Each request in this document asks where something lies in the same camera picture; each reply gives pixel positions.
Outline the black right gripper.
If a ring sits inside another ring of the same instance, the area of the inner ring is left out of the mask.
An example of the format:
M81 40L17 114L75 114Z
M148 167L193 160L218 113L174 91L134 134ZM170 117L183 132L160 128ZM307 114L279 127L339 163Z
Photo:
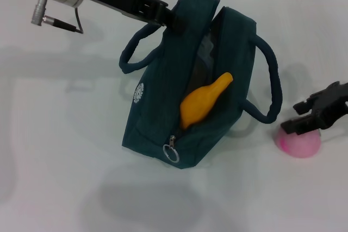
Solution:
M322 91L311 94L303 102L293 106L298 115L281 123L287 134L305 134L317 129L328 129L341 117L347 115L347 83L332 83Z

